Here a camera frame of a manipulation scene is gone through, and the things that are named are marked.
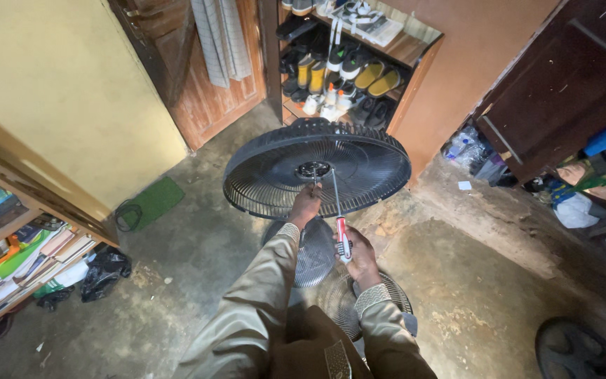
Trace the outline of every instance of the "hanging cloth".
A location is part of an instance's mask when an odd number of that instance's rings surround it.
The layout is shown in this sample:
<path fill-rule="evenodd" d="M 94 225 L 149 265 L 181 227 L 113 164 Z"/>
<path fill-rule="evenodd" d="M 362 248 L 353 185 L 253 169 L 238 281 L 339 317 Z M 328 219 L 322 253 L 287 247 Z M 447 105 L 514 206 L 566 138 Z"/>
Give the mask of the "hanging cloth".
<path fill-rule="evenodd" d="M 191 0 L 209 81 L 230 88 L 229 79 L 252 74 L 235 0 Z"/>

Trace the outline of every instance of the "person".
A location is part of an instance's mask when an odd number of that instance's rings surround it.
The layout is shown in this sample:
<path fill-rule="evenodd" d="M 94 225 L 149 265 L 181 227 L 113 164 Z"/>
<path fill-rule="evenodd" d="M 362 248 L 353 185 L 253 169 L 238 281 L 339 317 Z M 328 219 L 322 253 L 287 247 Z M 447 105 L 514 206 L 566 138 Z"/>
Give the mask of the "person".
<path fill-rule="evenodd" d="M 368 367 L 317 306 L 309 307 L 296 325 L 298 338 L 287 340 L 299 232 L 320 205 L 321 184 L 308 185 L 296 196 L 288 222 L 222 297 L 173 378 L 436 378 L 382 283 L 371 243 L 354 228 L 347 230 L 353 249 L 346 266 L 361 290 L 355 308 Z"/>

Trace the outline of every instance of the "sleeve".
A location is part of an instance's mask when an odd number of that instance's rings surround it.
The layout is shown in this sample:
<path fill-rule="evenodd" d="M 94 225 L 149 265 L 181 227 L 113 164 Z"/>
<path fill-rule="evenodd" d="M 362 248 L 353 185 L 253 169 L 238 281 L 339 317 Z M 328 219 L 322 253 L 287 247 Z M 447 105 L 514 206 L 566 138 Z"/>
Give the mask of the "sleeve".
<path fill-rule="evenodd" d="M 436 379 L 384 284 L 362 292 L 355 308 L 364 334 L 366 361 L 376 379 Z"/>
<path fill-rule="evenodd" d="M 260 378 L 269 348 L 284 340 L 287 304 L 296 273 L 299 230 L 285 224 L 219 302 L 173 378 Z"/>

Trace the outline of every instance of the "screwdriver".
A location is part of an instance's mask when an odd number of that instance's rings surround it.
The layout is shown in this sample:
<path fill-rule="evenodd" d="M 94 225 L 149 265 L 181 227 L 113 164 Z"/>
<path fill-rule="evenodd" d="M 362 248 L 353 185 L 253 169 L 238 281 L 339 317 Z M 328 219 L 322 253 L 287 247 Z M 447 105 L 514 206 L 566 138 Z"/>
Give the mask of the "screwdriver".
<path fill-rule="evenodd" d="M 333 190 L 336 194 L 336 207 L 338 208 L 338 217 L 336 217 L 336 229 L 338 231 L 338 254 L 341 256 L 343 263 L 348 263 L 352 260 L 352 241 L 348 239 L 348 234 L 345 232 L 345 217 L 341 214 L 341 202 L 338 198 L 338 185 L 336 184 L 336 169 L 331 169 L 331 177 L 333 178 Z"/>

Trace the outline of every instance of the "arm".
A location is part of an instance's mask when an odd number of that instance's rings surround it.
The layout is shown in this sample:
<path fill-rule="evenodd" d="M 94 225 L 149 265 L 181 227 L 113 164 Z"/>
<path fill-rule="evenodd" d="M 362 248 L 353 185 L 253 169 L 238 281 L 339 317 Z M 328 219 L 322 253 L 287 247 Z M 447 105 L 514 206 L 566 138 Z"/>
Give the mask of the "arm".
<path fill-rule="evenodd" d="M 291 216 L 219 302 L 217 314 L 195 337 L 173 378 L 259 378 L 269 349 L 283 340 L 294 283 L 299 230 L 319 211 L 321 188 L 296 196 Z"/>
<path fill-rule="evenodd" d="M 377 379 L 436 379 L 422 358 L 416 339 L 406 330 L 401 311 L 383 284 L 371 243 L 355 228 L 348 228 L 352 261 L 348 272 L 362 291 L 355 308 L 364 333 L 368 367 Z"/>

